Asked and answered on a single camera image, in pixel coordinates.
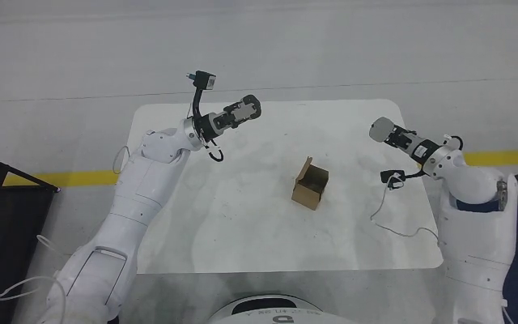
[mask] cable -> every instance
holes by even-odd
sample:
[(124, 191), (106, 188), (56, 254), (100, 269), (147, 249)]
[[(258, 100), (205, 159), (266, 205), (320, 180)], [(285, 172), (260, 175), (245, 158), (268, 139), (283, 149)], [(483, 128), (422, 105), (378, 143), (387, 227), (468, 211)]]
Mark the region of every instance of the cable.
[(424, 173), (424, 171), (422, 170), (422, 167), (421, 167), (421, 169), (419, 171), (417, 171), (416, 173), (412, 173), (409, 176), (406, 176), (405, 180), (406, 179), (411, 179), (413, 177), (422, 177), (422, 176), (425, 176), (425, 175), (426, 175), (426, 173)]
[[(411, 234), (411, 235), (410, 235), (410, 234), (403, 234), (403, 233), (400, 233), (400, 232), (396, 232), (396, 231), (394, 231), (394, 230), (393, 230), (393, 229), (391, 229), (391, 228), (387, 228), (387, 227), (385, 227), (385, 226), (383, 226), (383, 225), (380, 225), (380, 224), (378, 224), (378, 223), (374, 220), (374, 216), (376, 216), (376, 214), (377, 214), (377, 213), (379, 213), (379, 212), (381, 211), (381, 207), (383, 206), (383, 204), (384, 204), (384, 202), (385, 202), (385, 196), (386, 196), (386, 194), (387, 194), (387, 189), (389, 188), (390, 181), (391, 181), (393, 178), (398, 179), (399, 181), (401, 181), (401, 179), (400, 179), (398, 176), (396, 176), (395, 174), (393, 174), (392, 176), (390, 176), (390, 178), (389, 178), (389, 179), (388, 179), (388, 181), (387, 181), (387, 185), (385, 186), (385, 189), (383, 190), (383, 198), (381, 199), (381, 204), (380, 204), (380, 206), (378, 207), (378, 209), (374, 212), (374, 214), (372, 214), (372, 215), (371, 215), (371, 222), (372, 222), (375, 226), (377, 226), (377, 227), (379, 227), (379, 228), (382, 228), (382, 229), (386, 229), (387, 231), (390, 231), (390, 232), (392, 232), (392, 233), (394, 233), (394, 234), (396, 234), (396, 235), (399, 235), (400, 237), (415, 237), (415, 236), (419, 233), (419, 231), (420, 231), (420, 230), (428, 231), (428, 232), (430, 232), (431, 234), (433, 234), (433, 236), (437, 239), (437, 244), (439, 244), (439, 237), (437, 236), (437, 234), (435, 234), (435, 233), (434, 233), (431, 229), (429, 229), (429, 228), (419, 227), (419, 228), (415, 231), (415, 233), (414, 233), (414, 234)], [(402, 181), (401, 183), (402, 183), (402, 186), (401, 186), (400, 188), (402, 188), (403, 186), (405, 186), (405, 182), (403, 182), (403, 181)]]
[[(450, 138), (452, 139), (456, 139), (457, 141), (459, 141), (459, 147), (458, 147), (458, 150), (462, 151), (462, 149), (464, 148), (464, 141), (462, 140), (462, 138), (460, 136), (456, 136), (456, 135), (452, 135), (452, 136), (449, 136)], [(445, 140), (443, 142), (443, 145), (446, 145), (448, 143), (448, 140)]]
[[(4, 292), (0, 294), (0, 297), (4, 297), (8, 292), (10, 292), (14, 288), (18, 287), (19, 285), (22, 285), (22, 284), (25, 284), (26, 282), (37, 280), (37, 279), (43, 279), (43, 280), (52, 281), (55, 284), (57, 284), (57, 286), (59, 287), (59, 290), (60, 290), (61, 295), (62, 295), (62, 311), (61, 311), (61, 314), (60, 314), (59, 323), (63, 324), (63, 321), (65, 320), (66, 294), (65, 294), (65, 289), (63, 288), (63, 285), (59, 281), (57, 281), (55, 278), (47, 277), (47, 276), (44, 276), (44, 275), (38, 275), (36, 277), (27, 278), (25, 280), (20, 281), (19, 283), (15, 283), (14, 285), (10, 286), (8, 289), (4, 290)], [(25, 292), (25, 293), (22, 293), (22, 294), (19, 294), (19, 295), (16, 295), (16, 296), (0, 298), (0, 301), (10, 301), (11, 299), (20, 298), (22, 296), (30, 295), (30, 294), (32, 294), (32, 293), (34, 293), (36, 291), (38, 291), (38, 289), (32, 290), (30, 292)]]
[(505, 307), (502, 306), (502, 311), (503, 313), (505, 314), (505, 317), (507, 318), (507, 320), (509, 321), (509, 324), (515, 324), (512, 320), (511, 320), (511, 316), (509, 316), (509, 314), (507, 313), (507, 309)]
[(113, 159), (113, 163), (112, 163), (112, 171), (115, 174), (121, 174), (121, 172), (122, 172), (122, 170), (119, 171), (119, 172), (115, 171), (115, 163), (117, 162), (117, 159), (119, 158), (119, 155), (121, 154), (122, 150), (124, 150), (124, 149), (126, 149), (126, 151), (128, 152), (128, 157), (131, 156), (130, 148), (127, 145), (121, 147), (121, 149), (116, 153), (115, 159)]
[[(215, 146), (215, 147), (217, 147), (217, 146), (218, 146), (218, 144), (216, 144), (216, 142), (215, 142), (213, 139), (211, 139), (210, 141), (214, 144), (214, 146)], [(223, 161), (223, 152), (222, 152), (221, 150), (219, 150), (219, 149), (218, 149), (218, 151), (219, 151), (219, 158), (215, 157), (215, 156), (212, 154), (212, 152), (209, 152), (209, 156), (210, 156), (210, 158), (211, 158), (212, 160), (214, 160), (214, 161), (216, 161), (216, 162), (221, 162), (221, 161)]]
[(71, 254), (66, 254), (63, 252), (56, 244), (54, 244), (51, 240), (49, 240), (47, 237), (44, 237), (43, 235), (36, 235), (36, 239), (44, 245), (47, 249), (50, 249), (55, 254), (59, 254), (62, 257), (70, 256)]

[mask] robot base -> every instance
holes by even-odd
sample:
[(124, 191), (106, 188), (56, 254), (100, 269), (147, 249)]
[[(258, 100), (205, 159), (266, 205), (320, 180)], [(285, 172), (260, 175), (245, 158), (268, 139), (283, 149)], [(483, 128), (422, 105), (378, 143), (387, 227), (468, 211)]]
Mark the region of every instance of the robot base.
[(295, 323), (354, 324), (344, 318), (323, 313), (313, 304), (297, 297), (264, 295), (240, 299), (224, 306), (209, 320), (210, 324)]

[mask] black cable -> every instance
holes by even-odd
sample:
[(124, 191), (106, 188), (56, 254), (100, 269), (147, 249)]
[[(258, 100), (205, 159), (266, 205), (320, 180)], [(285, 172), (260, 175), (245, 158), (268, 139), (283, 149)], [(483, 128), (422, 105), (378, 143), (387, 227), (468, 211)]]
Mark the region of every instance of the black cable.
[[(218, 144), (216, 144), (216, 142), (215, 142), (213, 139), (211, 139), (210, 141), (214, 144), (214, 146), (215, 146), (215, 147), (217, 147), (217, 146), (218, 146)], [(214, 161), (216, 161), (216, 162), (221, 162), (221, 161), (223, 161), (223, 152), (222, 152), (221, 150), (218, 150), (218, 151), (219, 151), (219, 158), (215, 157), (215, 156), (212, 154), (212, 152), (209, 152), (209, 156), (210, 156), (210, 158), (211, 158), (212, 160), (214, 160)]]
[(194, 93), (194, 98), (193, 98), (193, 119), (194, 120), (197, 120), (198, 118), (200, 118), (202, 116), (200, 114), (200, 100), (202, 99), (202, 93), (203, 93), (203, 89), (197, 87), (196, 93)]
[(464, 141), (461, 139), (460, 136), (456, 136), (456, 135), (453, 135), (451, 136), (452, 139), (456, 139), (457, 141), (459, 141), (459, 150), (462, 151), (462, 149), (464, 148)]
[(421, 168), (418, 172), (416, 172), (414, 174), (410, 174), (409, 176), (405, 176), (405, 179), (411, 179), (413, 177), (422, 177), (424, 175), (426, 175), (426, 173), (424, 173), (424, 171)]

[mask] box flap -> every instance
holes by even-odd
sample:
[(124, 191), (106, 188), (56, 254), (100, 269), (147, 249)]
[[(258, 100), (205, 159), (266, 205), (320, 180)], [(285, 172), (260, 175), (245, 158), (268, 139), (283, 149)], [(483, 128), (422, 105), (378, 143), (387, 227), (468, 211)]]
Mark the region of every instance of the box flap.
[(308, 168), (309, 168), (309, 165), (311, 164), (311, 161), (313, 161), (313, 158), (311, 156), (308, 156), (308, 158), (306, 159), (306, 163), (304, 163), (304, 166), (302, 167), (302, 170), (300, 170), (299, 176), (295, 179), (295, 184), (297, 182), (299, 182), (304, 177), (304, 175), (308, 171)]

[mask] white cable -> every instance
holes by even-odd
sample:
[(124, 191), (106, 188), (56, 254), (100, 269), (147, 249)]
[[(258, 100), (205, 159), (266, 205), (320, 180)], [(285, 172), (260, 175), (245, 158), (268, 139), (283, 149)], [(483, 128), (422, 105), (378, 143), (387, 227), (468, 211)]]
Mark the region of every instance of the white cable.
[(116, 153), (115, 158), (113, 159), (113, 163), (112, 163), (112, 171), (115, 174), (121, 174), (121, 171), (119, 171), (119, 172), (115, 171), (115, 163), (117, 162), (117, 159), (119, 158), (119, 155), (121, 154), (122, 150), (124, 150), (124, 149), (126, 149), (126, 151), (128, 152), (128, 156), (131, 155), (130, 154), (130, 148), (127, 145), (121, 147), (121, 149)]
[(502, 306), (502, 311), (503, 313), (505, 314), (505, 317), (507, 318), (507, 320), (509, 321), (509, 324), (515, 324), (512, 320), (511, 320), (511, 316), (509, 316), (509, 314), (507, 313), (507, 310), (505, 307)]
[(193, 104), (189, 104), (189, 110), (187, 110), (187, 116), (185, 118), (189, 118), (189, 114), (191, 113), (191, 109), (193, 108)]
[(55, 254), (59, 254), (62, 257), (70, 256), (70, 254), (64, 253), (56, 244), (54, 244), (51, 240), (49, 240), (47, 237), (44, 237), (43, 235), (36, 235), (36, 239), (44, 245), (47, 249), (50, 249)]
[[(10, 292), (11, 290), (13, 290), (14, 288), (18, 287), (21, 284), (25, 284), (26, 282), (37, 280), (37, 279), (43, 279), (43, 280), (52, 281), (53, 283), (57, 284), (57, 286), (59, 287), (59, 290), (60, 290), (60, 292), (62, 294), (62, 311), (61, 311), (61, 314), (60, 314), (59, 323), (63, 324), (63, 321), (65, 320), (66, 294), (65, 294), (65, 289), (63, 288), (63, 285), (59, 281), (57, 281), (55, 278), (47, 277), (47, 276), (44, 276), (44, 275), (38, 275), (36, 277), (27, 278), (25, 280), (20, 281), (19, 283), (15, 283), (14, 285), (10, 286), (8, 289), (6, 289), (3, 293), (0, 294), (0, 297), (4, 297), (8, 292)], [(0, 301), (9, 301), (11, 299), (19, 298), (21, 296), (30, 295), (30, 294), (36, 292), (37, 290), (38, 289), (31, 290), (30, 292), (25, 292), (23, 294), (19, 294), (19, 295), (16, 295), (16, 296), (0, 298)]]
[(393, 232), (394, 234), (399, 235), (400, 237), (415, 237), (416, 235), (418, 235), (418, 233), (419, 233), (419, 231), (420, 231), (420, 230), (428, 231), (428, 232), (430, 232), (431, 234), (433, 234), (433, 236), (437, 239), (437, 244), (439, 244), (439, 237), (437, 236), (437, 234), (435, 234), (435, 233), (434, 233), (431, 229), (429, 229), (429, 228), (420, 227), (420, 228), (418, 228), (418, 229), (415, 231), (415, 233), (414, 233), (414, 234), (411, 234), (411, 235), (410, 235), (410, 234), (403, 234), (403, 233), (400, 233), (400, 232), (396, 232), (396, 231), (394, 231), (394, 230), (393, 230), (393, 229), (391, 229), (391, 228), (387, 228), (387, 227), (385, 227), (385, 226), (383, 226), (383, 225), (380, 225), (380, 224), (378, 224), (378, 223), (374, 220), (374, 216), (376, 216), (376, 214), (377, 214), (377, 213), (379, 213), (379, 212), (381, 211), (381, 207), (383, 206), (383, 204), (384, 204), (384, 202), (385, 202), (385, 195), (387, 194), (387, 189), (389, 188), (390, 181), (391, 181), (392, 179), (398, 179), (398, 180), (401, 182), (401, 187), (400, 187), (400, 188), (402, 188), (403, 186), (405, 186), (405, 182), (403, 182), (403, 181), (401, 180), (401, 178), (400, 178), (400, 177), (398, 177), (396, 174), (393, 174), (392, 176), (390, 176), (390, 178), (389, 178), (389, 179), (388, 179), (388, 181), (387, 181), (387, 185), (385, 186), (385, 189), (383, 190), (383, 198), (381, 199), (381, 204), (380, 204), (380, 206), (378, 207), (378, 209), (374, 212), (374, 214), (372, 214), (372, 215), (371, 215), (371, 222), (372, 222), (375, 226), (377, 226), (377, 227), (379, 227), (379, 228), (382, 228), (382, 229), (386, 229), (387, 231)]

